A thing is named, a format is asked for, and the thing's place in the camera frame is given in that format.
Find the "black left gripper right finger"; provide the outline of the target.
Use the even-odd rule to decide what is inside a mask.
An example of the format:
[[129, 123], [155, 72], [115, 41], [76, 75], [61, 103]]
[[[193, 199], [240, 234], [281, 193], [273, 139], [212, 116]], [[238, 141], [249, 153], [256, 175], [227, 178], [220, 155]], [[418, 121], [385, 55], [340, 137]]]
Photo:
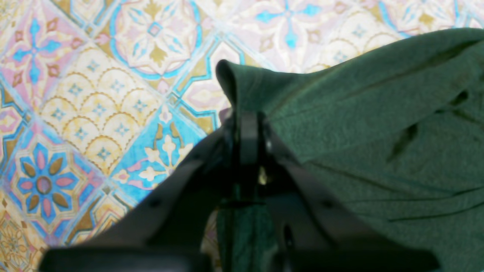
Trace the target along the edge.
[[438, 272], [429, 251], [380, 235], [297, 162], [261, 113], [242, 114], [244, 195], [265, 203], [279, 252], [271, 272]]

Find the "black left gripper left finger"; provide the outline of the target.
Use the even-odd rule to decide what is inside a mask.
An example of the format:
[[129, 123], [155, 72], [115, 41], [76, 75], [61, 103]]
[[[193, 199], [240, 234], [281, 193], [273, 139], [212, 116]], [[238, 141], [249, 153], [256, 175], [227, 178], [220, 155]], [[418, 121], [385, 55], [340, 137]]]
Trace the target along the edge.
[[200, 246], [208, 217], [232, 192], [238, 125], [228, 116], [123, 219], [76, 246], [48, 250], [39, 270], [212, 272]]

